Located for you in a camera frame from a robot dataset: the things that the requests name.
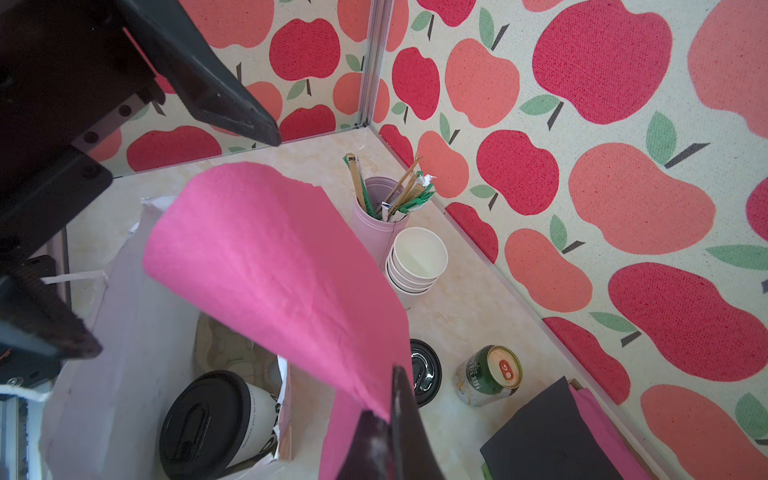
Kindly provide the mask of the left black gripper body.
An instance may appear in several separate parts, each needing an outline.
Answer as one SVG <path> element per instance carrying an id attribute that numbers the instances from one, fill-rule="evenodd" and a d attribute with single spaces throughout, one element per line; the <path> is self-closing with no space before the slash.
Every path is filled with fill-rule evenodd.
<path id="1" fill-rule="evenodd" d="M 23 263 L 111 183 L 88 157 L 145 105 L 155 74 L 115 1 L 1 4 L 1 270 Z"/>

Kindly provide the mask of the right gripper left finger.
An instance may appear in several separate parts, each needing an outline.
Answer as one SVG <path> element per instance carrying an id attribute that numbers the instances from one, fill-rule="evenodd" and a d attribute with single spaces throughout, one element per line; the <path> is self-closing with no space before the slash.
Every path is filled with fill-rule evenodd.
<path id="1" fill-rule="evenodd" d="M 391 476 L 390 425 L 363 411 L 337 480 L 387 480 Z"/>

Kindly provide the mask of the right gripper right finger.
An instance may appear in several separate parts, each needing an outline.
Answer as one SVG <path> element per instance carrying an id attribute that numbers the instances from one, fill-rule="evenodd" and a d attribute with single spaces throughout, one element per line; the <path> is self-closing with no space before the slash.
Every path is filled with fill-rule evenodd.
<path id="1" fill-rule="evenodd" d="M 430 447 L 412 383 L 399 365 L 393 368 L 390 428 L 394 479 L 444 479 Z"/>

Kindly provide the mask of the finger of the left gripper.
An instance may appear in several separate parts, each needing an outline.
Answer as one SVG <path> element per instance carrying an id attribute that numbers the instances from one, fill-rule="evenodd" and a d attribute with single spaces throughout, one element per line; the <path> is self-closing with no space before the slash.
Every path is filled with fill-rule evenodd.
<path id="1" fill-rule="evenodd" d="M 57 360 L 90 359 L 103 347 L 57 287 L 43 278 L 57 272 L 49 255 L 26 260 L 1 256 L 1 343 Z"/>
<path id="2" fill-rule="evenodd" d="M 218 59 L 179 2 L 126 0 L 116 7 L 193 118 L 272 147 L 282 143 L 276 120 Z"/>

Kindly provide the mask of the white patterned paper gift bag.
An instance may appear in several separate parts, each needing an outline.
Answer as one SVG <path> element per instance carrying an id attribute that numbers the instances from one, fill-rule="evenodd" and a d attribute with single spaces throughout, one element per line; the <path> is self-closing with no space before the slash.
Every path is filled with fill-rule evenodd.
<path id="1" fill-rule="evenodd" d="M 39 450 L 55 479 L 170 479 L 159 458 L 163 422 L 186 387 L 206 374 L 196 374 L 193 363 L 204 312 L 142 265 L 150 233 L 170 204 L 170 197 L 146 200 L 139 222 L 97 276 L 87 327 L 103 351 L 67 362 L 44 404 Z M 215 479 L 270 479 L 291 460 L 289 365 L 277 357 L 283 383 L 270 449 Z"/>

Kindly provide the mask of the black plastic cup lid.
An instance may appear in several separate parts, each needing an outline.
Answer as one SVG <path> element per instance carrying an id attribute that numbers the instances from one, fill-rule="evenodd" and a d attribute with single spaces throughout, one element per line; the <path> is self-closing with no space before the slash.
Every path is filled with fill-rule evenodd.
<path id="1" fill-rule="evenodd" d="M 225 370 L 206 373 L 179 395 L 159 435 L 159 458 L 170 479 L 215 479 L 245 438 L 250 395 L 245 381 Z"/>

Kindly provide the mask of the pink paper napkin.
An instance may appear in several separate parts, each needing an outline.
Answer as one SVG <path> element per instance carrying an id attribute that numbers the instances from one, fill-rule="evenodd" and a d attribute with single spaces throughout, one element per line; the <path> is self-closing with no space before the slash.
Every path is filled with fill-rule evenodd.
<path id="1" fill-rule="evenodd" d="M 319 475 L 336 479 L 359 417 L 390 425 L 407 314 L 325 191 L 273 167 L 194 177 L 155 224 L 143 267 L 202 312 L 336 393 Z"/>

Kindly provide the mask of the white paper coffee cup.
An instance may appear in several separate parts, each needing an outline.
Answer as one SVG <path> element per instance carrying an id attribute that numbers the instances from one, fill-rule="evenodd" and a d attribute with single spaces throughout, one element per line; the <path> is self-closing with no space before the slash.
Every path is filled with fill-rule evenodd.
<path id="1" fill-rule="evenodd" d="M 247 426 L 243 440 L 228 468 L 250 460 L 270 449 L 274 426 L 278 418 L 277 401 L 267 391 L 246 383 L 250 401 L 246 409 Z"/>

